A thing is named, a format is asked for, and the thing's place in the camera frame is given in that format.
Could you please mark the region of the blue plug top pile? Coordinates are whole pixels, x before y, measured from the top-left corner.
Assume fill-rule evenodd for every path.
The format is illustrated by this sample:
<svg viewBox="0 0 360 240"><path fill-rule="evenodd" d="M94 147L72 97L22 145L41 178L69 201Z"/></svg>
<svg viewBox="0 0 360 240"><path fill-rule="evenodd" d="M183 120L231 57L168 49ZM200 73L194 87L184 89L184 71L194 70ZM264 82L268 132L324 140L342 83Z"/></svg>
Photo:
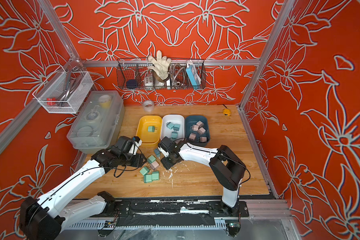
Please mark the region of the blue plug top pile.
<svg viewBox="0 0 360 240"><path fill-rule="evenodd" d="M174 126L175 126L175 124L173 124L172 122L167 123L167 128L170 129L170 130L173 130Z"/></svg>

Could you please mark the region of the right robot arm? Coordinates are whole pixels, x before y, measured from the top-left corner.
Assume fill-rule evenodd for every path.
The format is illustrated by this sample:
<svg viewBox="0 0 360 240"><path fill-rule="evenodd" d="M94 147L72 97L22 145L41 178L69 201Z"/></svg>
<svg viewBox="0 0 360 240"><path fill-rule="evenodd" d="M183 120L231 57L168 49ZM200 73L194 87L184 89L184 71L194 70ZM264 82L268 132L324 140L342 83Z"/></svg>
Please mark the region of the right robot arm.
<svg viewBox="0 0 360 240"><path fill-rule="evenodd" d="M237 206L240 185L249 170L228 146L205 148L192 145L186 140L173 141L165 137L159 142L158 149L164 155L161 163L167 170L182 161L192 161L210 167L223 186L223 207L234 209Z"/></svg>

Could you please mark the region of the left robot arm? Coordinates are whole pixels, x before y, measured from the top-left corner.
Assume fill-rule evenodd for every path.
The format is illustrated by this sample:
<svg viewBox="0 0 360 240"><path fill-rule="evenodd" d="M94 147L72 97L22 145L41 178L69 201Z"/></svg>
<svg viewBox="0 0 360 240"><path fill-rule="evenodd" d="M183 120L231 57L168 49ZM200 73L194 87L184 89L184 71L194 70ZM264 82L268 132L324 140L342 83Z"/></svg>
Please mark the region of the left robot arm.
<svg viewBox="0 0 360 240"><path fill-rule="evenodd" d="M19 228L29 240L54 240L66 227L98 215L110 205L112 195L99 195L70 208L68 203L92 182L119 166L141 168L147 161L140 150L143 141L135 136L97 151L75 174L38 198L27 197L21 204Z"/></svg>

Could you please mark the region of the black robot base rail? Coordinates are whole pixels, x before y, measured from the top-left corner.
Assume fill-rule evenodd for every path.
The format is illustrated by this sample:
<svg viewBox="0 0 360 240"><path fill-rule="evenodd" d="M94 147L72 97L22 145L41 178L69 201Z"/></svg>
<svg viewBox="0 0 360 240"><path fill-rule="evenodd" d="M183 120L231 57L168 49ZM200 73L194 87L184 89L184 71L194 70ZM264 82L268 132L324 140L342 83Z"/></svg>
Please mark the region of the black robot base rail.
<svg viewBox="0 0 360 240"><path fill-rule="evenodd" d="M247 203L239 200L233 210L223 207L220 196L119 198L90 220L117 221L118 227L201 227L215 220L237 222L249 216Z"/></svg>

